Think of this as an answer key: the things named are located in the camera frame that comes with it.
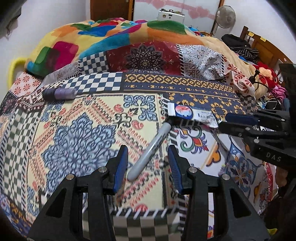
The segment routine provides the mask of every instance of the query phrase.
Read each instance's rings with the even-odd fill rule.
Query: wooden door
[[[91,19],[94,21],[108,18],[129,20],[130,1],[133,2],[132,0],[91,0]]]

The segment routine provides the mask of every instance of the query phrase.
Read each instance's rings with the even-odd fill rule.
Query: packet
[[[217,120],[210,110],[198,109],[187,105],[168,102],[168,115],[186,120],[199,121],[208,127],[218,128]]]

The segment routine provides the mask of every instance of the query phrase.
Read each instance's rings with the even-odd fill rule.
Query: bed
[[[221,41],[195,36],[170,21],[139,25],[114,18],[49,32],[0,106],[0,198],[7,217],[26,235],[67,174],[89,174],[120,145],[129,149],[130,169],[162,125],[167,102],[210,109],[219,120],[250,111],[251,67]],[[78,96],[45,102],[42,91],[57,87],[75,88]],[[81,147],[90,135],[89,147]],[[173,188],[168,145],[206,174],[229,174],[256,211],[264,210],[272,191],[269,166],[252,158],[241,138],[218,137],[228,151],[200,123],[184,121],[172,129],[139,179],[124,180],[112,202],[117,240],[180,240],[188,197]],[[92,164],[78,161],[77,149],[79,158],[91,152]],[[210,238],[214,210],[209,200]]]
[[[255,48],[259,51],[259,60],[262,63],[268,65],[270,68],[274,69],[279,77],[280,82],[282,82],[281,71],[278,64],[288,64],[292,63],[292,61],[276,46],[263,37],[249,31],[249,28],[246,26],[243,27],[240,38],[247,40],[248,43],[251,44],[251,48]]]

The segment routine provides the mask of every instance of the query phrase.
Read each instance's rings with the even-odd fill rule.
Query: red stuffed toy
[[[268,87],[273,89],[278,83],[279,79],[273,69],[269,68],[268,65],[258,62],[258,65],[253,65],[260,71],[262,75],[260,78],[261,82],[265,84],[267,82]]]

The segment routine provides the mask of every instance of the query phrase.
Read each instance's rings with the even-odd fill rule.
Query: silver marker
[[[150,161],[151,157],[155,154],[156,150],[160,147],[163,140],[167,137],[170,130],[172,129],[174,117],[167,117],[161,128],[158,130],[157,135],[152,139],[149,146],[146,148],[144,153],[140,156],[139,160],[131,168],[128,173],[127,179],[132,182],[140,173],[144,170],[145,166]]]

